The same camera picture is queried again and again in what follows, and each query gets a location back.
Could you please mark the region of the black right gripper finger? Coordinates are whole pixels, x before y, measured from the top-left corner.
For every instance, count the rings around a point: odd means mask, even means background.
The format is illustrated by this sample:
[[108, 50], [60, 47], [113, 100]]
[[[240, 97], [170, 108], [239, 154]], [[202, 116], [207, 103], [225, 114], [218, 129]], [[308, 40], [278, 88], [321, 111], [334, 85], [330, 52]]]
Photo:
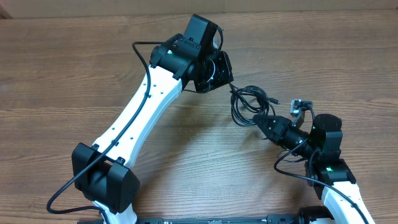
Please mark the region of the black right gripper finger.
[[276, 117], [257, 114], [253, 116], [253, 121], [261, 130], [273, 130], [276, 123]]
[[265, 129], [263, 131], [263, 134], [265, 135], [264, 140], [272, 140], [272, 130], [271, 129]]

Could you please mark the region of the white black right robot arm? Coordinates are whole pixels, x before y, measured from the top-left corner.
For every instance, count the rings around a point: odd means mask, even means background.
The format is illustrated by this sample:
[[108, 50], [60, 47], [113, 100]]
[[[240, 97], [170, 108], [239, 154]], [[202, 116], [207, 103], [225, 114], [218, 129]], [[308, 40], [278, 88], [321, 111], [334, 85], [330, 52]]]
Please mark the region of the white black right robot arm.
[[300, 211], [300, 223], [373, 223], [351, 169], [341, 155], [342, 120], [332, 114], [313, 117], [309, 133], [294, 126], [283, 116], [255, 115], [254, 123], [287, 155], [305, 160], [305, 175], [294, 177], [306, 180], [323, 202], [321, 207]]

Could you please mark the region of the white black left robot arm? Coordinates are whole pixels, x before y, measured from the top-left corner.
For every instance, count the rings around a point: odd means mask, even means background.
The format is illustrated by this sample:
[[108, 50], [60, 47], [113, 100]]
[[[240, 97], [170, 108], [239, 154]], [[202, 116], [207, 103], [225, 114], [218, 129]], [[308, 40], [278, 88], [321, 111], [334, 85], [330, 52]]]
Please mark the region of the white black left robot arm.
[[208, 93], [233, 81], [223, 31], [194, 14], [183, 34], [153, 42], [144, 79], [116, 121], [95, 142], [72, 152], [75, 187], [93, 202], [101, 223], [136, 223], [132, 203], [140, 182], [133, 174], [141, 147], [165, 109], [189, 82]]

